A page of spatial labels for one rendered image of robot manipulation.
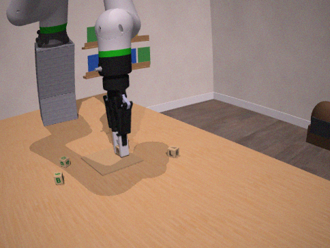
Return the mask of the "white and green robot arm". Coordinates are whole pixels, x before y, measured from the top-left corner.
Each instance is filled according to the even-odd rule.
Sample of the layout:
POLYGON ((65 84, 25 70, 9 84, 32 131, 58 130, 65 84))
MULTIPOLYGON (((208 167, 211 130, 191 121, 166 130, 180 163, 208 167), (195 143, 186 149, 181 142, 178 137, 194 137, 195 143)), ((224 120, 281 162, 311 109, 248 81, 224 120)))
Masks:
MULTIPOLYGON (((104 0, 104 7, 95 23, 99 57, 95 72, 105 78, 126 76, 132 72, 131 41, 140 30, 140 18, 132 0, 104 0)), ((68 0, 10 0, 6 15, 15 26, 39 21, 35 41, 40 48, 69 42, 68 0)))

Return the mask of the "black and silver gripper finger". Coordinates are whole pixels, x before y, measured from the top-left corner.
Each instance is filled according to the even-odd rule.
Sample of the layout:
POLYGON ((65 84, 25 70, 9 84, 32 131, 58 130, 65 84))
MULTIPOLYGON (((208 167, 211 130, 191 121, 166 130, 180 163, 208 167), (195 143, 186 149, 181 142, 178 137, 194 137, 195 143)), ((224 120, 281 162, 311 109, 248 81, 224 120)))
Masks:
POLYGON ((108 126, 109 128, 112 128, 112 137, 113 137, 113 144, 114 144, 114 150, 116 153, 116 147, 119 145, 118 137, 116 134, 118 134, 118 128, 117 128, 117 118, 116 118, 116 112, 114 112, 114 108, 112 105, 112 96, 104 95, 103 96, 105 107, 106 107, 106 115, 108 119, 108 126), (108 98, 108 99, 107 99, 108 98), (111 117, 111 121, 110 121, 111 117))
POLYGON ((131 133, 131 115, 133 102, 128 101, 125 95, 123 96, 123 105, 121 108, 117 108, 117 99, 112 97, 114 111, 116 112, 117 128, 118 128, 118 141, 119 141, 119 152, 120 156, 129 155, 128 148, 128 134, 131 133))

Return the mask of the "tan flat mat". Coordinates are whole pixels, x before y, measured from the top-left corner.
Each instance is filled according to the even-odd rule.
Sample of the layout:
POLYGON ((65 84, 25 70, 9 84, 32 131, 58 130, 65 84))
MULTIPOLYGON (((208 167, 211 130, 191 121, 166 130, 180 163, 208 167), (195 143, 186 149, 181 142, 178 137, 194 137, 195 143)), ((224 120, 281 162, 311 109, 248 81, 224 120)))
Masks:
POLYGON ((129 155, 120 157, 115 153, 113 146, 108 149, 104 149, 102 151, 81 157, 81 159, 89 164, 102 176, 144 161, 131 152, 129 152, 129 155))

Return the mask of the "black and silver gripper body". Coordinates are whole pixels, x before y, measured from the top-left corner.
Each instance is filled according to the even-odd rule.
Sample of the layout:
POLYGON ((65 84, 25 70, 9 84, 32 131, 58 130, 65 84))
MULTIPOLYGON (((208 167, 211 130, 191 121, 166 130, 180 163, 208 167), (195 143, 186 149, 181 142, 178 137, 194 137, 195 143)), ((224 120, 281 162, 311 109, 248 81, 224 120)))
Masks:
POLYGON ((118 77, 118 78, 102 78, 103 89, 107 91, 107 96, 111 95, 117 99, 117 108, 122 108, 123 96, 127 98, 125 90, 129 87, 129 75, 118 77))

